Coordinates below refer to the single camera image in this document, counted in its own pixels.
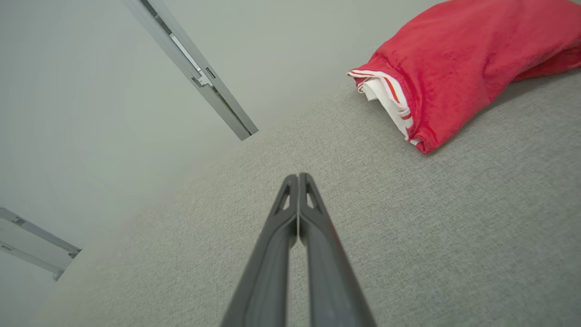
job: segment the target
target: gray fabric surface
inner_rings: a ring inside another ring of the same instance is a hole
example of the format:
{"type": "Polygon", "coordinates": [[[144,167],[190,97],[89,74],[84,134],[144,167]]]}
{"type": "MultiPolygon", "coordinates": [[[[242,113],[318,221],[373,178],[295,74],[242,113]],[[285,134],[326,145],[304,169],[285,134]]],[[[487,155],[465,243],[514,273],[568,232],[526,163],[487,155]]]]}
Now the gray fabric surface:
{"type": "MultiPolygon", "coordinates": [[[[513,84],[430,155],[378,102],[337,90],[85,248],[33,325],[218,325],[282,179],[301,171],[378,325],[577,325],[579,90],[579,70],[513,84]]],[[[300,243],[290,260],[290,325],[306,326],[300,243]]]]}

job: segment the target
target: gray couch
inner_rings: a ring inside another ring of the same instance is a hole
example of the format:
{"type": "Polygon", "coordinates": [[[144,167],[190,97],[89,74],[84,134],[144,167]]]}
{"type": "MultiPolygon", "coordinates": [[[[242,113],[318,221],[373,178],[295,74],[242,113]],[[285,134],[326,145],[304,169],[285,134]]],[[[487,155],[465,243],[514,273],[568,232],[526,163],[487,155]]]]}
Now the gray couch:
{"type": "MultiPolygon", "coordinates": [[[[581,70],[510,85],[430,155],[337,89],[86,247],[33,325],[219,325],[283,178],[303,171],[378,325],[578,325],[580,126],[581,70]]],[[[289,325],[307,326],[303,246],[290,262],[289,325]]]]}

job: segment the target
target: red towel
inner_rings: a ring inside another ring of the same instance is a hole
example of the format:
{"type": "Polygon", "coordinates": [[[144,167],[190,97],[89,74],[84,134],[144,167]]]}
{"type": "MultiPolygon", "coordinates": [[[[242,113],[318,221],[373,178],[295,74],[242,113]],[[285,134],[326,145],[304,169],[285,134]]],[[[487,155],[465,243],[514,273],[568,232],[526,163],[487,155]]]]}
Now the red towel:
{"type": "Polygon", "coordinates": [[[451,0],[412,19],[349,75],[369,99],[382,101],[407,140],[429,153],[508,83],[579,66],[580,5],[451,0]]]}

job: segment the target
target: red cloth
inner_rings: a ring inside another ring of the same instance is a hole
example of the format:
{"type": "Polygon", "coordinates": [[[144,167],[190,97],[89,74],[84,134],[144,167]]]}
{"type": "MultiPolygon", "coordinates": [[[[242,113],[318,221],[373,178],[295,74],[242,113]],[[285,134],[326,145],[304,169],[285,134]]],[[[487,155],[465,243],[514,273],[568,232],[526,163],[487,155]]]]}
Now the red cloth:
{"type": "Polygon", "coordinates": [[[412,19],[357,70],[382,72],[400,83],[413,118],[409,139],[429,153],[508,83],[579,66],[580,5],[451,0],[412,19]]]}

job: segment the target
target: white wall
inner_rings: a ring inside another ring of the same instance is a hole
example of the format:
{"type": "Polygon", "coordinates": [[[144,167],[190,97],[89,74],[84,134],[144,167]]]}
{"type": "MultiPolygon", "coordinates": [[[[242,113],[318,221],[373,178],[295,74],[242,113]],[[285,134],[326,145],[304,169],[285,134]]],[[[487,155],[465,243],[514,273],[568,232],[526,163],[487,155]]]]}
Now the white wall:
{"type": "Polygon", "coordinates": [[[34,310],[50,294],[52,274],[0,251],[0,326],[28,326],[34,310]]]}
{"type": "MultiPolygon", "coordinates": [[[[75,246],[240,144],[119,0],[2,1],[0,44],[0,207],[75,246]]],[[[42,297],[52,274],[18,261],[3,301],[42,297]]]]}
{"type": "Polygon", "coordinates": [[[164,0],[259,129],[340,84],[441,0],[164,0]]]}

